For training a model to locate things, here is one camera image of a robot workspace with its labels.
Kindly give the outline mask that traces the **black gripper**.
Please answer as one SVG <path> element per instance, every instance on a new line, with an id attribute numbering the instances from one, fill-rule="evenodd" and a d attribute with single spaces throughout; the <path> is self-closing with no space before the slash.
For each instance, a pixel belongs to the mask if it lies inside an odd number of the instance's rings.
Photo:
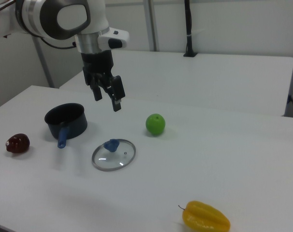
<path id="1" fill-rule="evenodd" d="M 106 50 L 96 54 L 81 54 L 83 60 L 83 73 L 87 86 L 90 86 L 95 101 L 101 100 L 100 87 L 107 89 L 112 101 L 114 112 L 121 109 L 121 100 L 125 97 L 125 91 L 120 76 L 112 76 L 111 69 L 114 65 L 112 51 Z"/>

